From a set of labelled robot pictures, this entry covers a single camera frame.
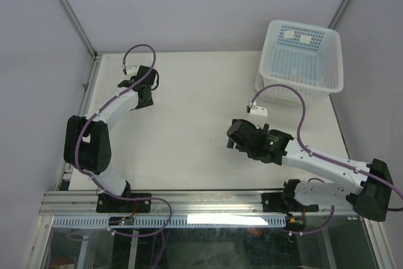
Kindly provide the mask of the large white perforated basket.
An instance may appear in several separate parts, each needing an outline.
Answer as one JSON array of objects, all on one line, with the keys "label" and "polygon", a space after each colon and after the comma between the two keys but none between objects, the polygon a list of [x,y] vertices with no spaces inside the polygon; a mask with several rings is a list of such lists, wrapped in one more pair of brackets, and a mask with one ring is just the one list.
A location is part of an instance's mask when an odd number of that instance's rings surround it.
[{"label": "large white perforated basket", "polygon": [[259,74],[265,84],[276,81],[303,91],[339,93],[344,86],[341,37],[321,26],[271,21]]}]

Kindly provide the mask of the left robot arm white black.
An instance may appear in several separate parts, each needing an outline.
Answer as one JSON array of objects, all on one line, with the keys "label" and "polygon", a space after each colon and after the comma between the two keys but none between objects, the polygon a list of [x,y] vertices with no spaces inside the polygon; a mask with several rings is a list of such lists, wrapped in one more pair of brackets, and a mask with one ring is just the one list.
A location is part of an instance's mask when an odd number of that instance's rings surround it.
[{"label": "left robot arm white black", "polygon": [[113,97],[101,108],[67,121],[64,161],[87,175],[103,191],[102,211],[129,212],[132,201],[130,183],[111,164],[110,132],[121,118],[134,110],[154,104],[152,92],[159,85],[159,73],[139,66],[130,79],[118,84]]}]

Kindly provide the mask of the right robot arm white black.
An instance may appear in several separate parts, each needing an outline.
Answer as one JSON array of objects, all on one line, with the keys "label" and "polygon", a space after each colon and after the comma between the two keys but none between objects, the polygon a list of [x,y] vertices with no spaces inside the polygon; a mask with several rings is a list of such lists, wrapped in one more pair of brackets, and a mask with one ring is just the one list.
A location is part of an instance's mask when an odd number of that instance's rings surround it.
[{"label": "right robot arm white black", "polygon": [[314,184],[297,179],[287,181],[281,196],[284,208],[339,206],[351,208],[369,220],[386,220],[393,181],[384,161],[373,159],[366,163],[309,151],[290,134],[269,125],[258,128],[243,119],[232,121],[227,136],[229,147],[246,153],[250,159],[302,169],[326,179]]}]

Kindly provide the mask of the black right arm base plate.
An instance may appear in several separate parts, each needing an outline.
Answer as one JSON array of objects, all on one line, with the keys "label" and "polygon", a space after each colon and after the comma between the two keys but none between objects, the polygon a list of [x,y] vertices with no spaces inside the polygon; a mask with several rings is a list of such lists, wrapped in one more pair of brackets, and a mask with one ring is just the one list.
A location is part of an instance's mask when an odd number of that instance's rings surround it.
[{"label": "black right arm base plate", "polygon": [[294,212],[318,212],[318,205],[302,205],[301,203],[291,200],[283,200],[282,193],[280,192],[268,192],[261,194],[261,203],[263,206],[263,212],[279,212],[282,214],[290,215]]}]

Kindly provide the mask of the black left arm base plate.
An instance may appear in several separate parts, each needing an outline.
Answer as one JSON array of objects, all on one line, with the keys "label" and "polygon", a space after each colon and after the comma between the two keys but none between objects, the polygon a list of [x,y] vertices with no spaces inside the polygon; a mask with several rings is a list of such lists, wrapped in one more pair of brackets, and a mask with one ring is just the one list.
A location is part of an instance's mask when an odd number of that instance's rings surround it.
[{"label": "black left arm base plate", "polygon": [[135,210],[135,214],[145,214],[150,212],[150,206],[151,200],[126,201],[102,193],[98,195],[96,212],[102,214],[126,214]]}]

